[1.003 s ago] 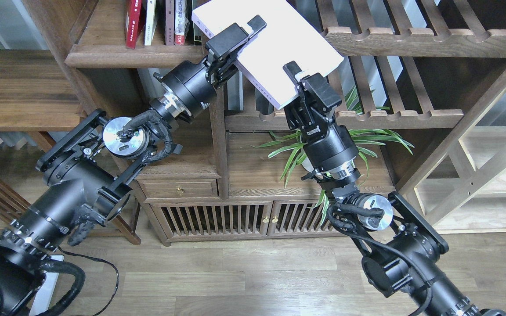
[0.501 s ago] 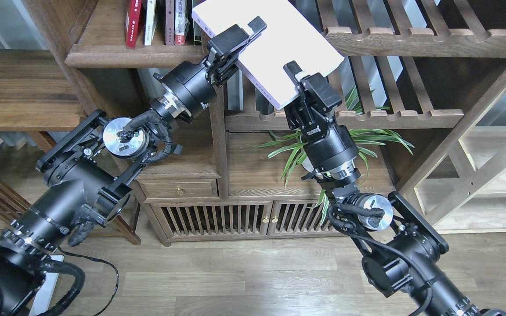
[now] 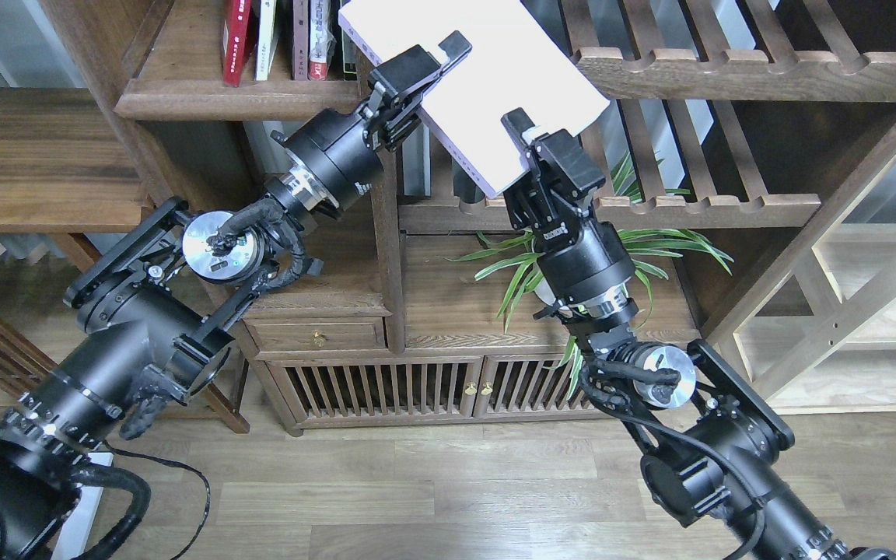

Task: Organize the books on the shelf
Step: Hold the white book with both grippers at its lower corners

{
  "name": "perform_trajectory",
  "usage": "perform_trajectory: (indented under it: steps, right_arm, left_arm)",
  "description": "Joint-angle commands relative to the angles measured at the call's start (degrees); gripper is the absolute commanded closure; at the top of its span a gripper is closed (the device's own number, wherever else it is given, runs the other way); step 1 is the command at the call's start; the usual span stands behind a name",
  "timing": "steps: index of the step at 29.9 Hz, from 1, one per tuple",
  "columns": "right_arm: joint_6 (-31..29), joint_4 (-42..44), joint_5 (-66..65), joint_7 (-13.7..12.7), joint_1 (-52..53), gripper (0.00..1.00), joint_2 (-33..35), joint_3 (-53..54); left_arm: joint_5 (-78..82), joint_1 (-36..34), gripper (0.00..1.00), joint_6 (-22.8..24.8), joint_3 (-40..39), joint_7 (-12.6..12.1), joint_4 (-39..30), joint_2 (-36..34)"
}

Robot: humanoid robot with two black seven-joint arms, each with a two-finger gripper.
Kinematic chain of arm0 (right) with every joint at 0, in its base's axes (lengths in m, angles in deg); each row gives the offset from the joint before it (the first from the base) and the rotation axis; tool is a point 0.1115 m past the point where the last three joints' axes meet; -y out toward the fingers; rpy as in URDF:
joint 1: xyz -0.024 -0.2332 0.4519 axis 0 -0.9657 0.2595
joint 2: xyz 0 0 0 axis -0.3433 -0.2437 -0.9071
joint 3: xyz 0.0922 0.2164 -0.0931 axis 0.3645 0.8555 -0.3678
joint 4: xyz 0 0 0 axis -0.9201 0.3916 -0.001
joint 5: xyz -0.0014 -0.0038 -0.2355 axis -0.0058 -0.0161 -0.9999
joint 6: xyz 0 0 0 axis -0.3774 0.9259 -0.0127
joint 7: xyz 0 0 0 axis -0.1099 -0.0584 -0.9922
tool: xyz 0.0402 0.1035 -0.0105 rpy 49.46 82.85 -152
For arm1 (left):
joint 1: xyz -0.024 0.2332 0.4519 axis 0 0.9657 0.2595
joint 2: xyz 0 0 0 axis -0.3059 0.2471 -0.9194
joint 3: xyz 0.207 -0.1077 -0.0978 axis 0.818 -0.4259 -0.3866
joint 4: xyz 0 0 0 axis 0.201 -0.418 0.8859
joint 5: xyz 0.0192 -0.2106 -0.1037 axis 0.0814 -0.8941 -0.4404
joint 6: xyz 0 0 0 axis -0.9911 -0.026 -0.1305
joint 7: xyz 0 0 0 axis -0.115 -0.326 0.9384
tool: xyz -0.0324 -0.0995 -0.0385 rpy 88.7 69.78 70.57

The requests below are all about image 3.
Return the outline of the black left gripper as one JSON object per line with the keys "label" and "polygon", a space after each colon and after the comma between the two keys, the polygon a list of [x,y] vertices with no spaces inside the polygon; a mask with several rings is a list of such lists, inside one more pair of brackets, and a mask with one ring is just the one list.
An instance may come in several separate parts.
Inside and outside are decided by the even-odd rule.
{"label": "black left gripper", "polygon": [[419,124],[417,110],[428,89],[472,51],[454,31],[432,52],[419,44],[375,67],[370,95],[349,114],[332,109],[285,137],[271,133],[292,165],[270,181],[269,194],[288,214],[341,214],[383,172],[378,149],[397,148]]}

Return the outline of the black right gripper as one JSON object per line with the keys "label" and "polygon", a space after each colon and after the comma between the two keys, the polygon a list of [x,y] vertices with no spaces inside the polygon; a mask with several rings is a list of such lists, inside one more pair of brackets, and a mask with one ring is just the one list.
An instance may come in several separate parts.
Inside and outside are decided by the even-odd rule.
{"label": "black right gripper", "polygon": [[538,269],[555,297],[541,315],[566,307],[587,316],[635,316],[625,289],[635,266],[618,231],[598,221],[593,208],[593,192],[604,183],[600,167],[568,131],[545,134],[522,107],[501,123],[529,166],[504,196],[513,227],[532,230]]}

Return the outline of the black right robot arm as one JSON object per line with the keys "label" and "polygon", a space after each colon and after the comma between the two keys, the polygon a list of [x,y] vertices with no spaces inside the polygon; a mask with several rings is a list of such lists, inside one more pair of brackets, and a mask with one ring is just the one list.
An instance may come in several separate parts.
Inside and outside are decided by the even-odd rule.
{"label": "black right robot arm", "polygon": [[642,450],[653,501],[682,526],[721,519],[739,539],[733,559],[894,559],[835,537],[775,473],[793,430],[707,341],[686,348],[637,340],[626,283],[635,272],[615,228],[587,204],[601,170],[566,130],[545,132],[525,110],[502,117],[529,173],[505,194],[529,227],[557,317],[583,355],[578,387],[625,425]]}

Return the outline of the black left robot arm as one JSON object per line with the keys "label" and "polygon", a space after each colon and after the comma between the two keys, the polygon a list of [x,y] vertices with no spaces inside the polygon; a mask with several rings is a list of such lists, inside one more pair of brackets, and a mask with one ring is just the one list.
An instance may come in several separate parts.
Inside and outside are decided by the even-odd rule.
{"label": "black left robot arm", "polygon": [[134,439],[168,404],[187,404],[229,358],[229,331],[256,299],[320,272],[303,241],[317,216],[337,219],[366,194],[383,170],[378,150],[402,143],[426,93],[470,52],[454,31],[395,54],[351,113],[323,110],[289,137],[274,132],[292,165],[258,201],[194,213],[171,198],[68,287],[85,341],[0,418],[0,559],[50,558],[47,543],[86,487],[131,501],[82,558],[121,548],[152,490],[89,453],[114,428]]}

